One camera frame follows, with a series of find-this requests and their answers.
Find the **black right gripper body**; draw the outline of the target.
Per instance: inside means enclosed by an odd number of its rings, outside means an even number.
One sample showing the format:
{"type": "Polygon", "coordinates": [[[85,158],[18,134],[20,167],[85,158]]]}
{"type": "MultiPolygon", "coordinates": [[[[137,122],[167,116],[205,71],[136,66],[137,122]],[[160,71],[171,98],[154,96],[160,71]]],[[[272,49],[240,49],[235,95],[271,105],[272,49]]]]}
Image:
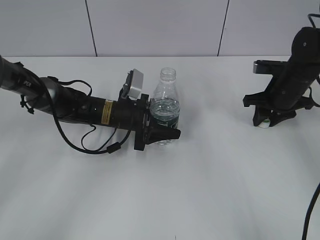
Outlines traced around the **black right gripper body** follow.
{"type": "Polygon", "coordinates": [[[314,72],[285,72],[265,91],[245,95],[243,105],[254,105],[280,112],[300,108],[311,109],[315,106],[314,101],[311,97],[303,97],[303,94],[314,80],[314,72]]]}

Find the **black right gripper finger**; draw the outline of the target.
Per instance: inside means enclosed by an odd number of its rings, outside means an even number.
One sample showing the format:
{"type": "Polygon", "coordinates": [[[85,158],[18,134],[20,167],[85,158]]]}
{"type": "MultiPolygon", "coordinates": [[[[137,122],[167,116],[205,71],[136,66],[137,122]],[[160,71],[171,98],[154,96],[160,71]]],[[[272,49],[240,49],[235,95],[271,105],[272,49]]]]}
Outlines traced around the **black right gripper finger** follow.
{"type": "Polygon", "coordinates": [[[258,127],[259,124],[264,120],[269,120],[271,111],[269,109],[266,109],[264,107],[255,106],[254,115],[253,115],[253,125],[255,127],[258,127]]]}
{"type": "Polygon", "coordinates": [[[274,127],[275,125],[286,121],[286,120],[290,120],[295,118],[297,115],[296,111],[289,111],[289,112],[276,112],[276,111],[272,111],[269,117],[269,127],[274,127]]]}

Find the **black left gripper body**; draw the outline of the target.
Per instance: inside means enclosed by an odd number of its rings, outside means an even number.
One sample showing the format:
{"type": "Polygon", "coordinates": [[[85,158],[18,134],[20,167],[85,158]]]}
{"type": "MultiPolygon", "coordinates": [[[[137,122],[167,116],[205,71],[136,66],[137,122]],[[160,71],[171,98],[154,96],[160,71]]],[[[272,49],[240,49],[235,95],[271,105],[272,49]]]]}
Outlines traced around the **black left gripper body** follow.
{"type": "Polygon", "coordinates": [[[147,144],[147,132],[149,127],[150,101],[148,94],[142,94],[139,99],[131,100],[119,98],[112,107],[112,125],[117,129],[127,130],[120,145],[129,138],[131,132],[135,132],[134,149],[143,151],[147,144]]]}

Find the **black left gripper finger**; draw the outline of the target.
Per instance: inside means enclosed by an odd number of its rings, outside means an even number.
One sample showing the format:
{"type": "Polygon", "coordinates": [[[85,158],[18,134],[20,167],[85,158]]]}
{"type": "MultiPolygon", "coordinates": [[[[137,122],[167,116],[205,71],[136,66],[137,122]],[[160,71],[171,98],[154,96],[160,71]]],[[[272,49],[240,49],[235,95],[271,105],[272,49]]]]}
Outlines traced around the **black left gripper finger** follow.
{"type": "Polygon", "coordinates": [[[181,131],[176,128],[150,128],[147,131],[144,143],[150,145],[153,143],[166,141],[166,140],[177,140],[181,136],[181,131]]]}

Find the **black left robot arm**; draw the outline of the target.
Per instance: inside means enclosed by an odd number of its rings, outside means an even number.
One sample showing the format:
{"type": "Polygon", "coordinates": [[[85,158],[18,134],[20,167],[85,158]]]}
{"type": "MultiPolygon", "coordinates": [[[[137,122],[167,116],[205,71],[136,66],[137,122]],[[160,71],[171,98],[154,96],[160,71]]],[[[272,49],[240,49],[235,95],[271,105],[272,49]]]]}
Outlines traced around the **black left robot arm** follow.
{"type": "Polygon", "coordinates": [[[72,81],[60,81],[56,77],[38,77],[21,62],[0,59],[0,87],[20,95],[20,106],[30,114],[35,110],[53,116],[63,140],[73,149],[89,154],[111,154],[118,151],[135,133],[134,149],[143,151],[146,145],[165,140],[177,140],[181,131],[158,124],[151,115],[151,100],[141,92],[144,75],[137,69],[128,72],[117,100],[94,97],[91,93],[71,88],[72,81]],[[122,141],[111,145],[105,143],[97,150],[77,147],[69,141],[61,123],[84,124],[123,129],[127,133],[122,141]]]}

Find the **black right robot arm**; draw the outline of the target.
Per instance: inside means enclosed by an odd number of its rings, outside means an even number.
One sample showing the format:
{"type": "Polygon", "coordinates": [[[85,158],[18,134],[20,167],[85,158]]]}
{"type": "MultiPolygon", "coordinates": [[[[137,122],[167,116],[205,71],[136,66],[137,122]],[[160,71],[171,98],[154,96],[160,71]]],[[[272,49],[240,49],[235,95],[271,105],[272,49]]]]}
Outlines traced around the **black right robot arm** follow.
{"type": "Polygon", "coordinates": [[[245,107],[255,107],[255,127],[265,120],[273,127],[293,119],[297,110],[318,107],[312,96],[304,94],[320,80],[320,30],[303,27],[293,39],[287,61],[256,60],[253,73],[272,76],[264,91],[245,95],[242,100],[245,107]]]}

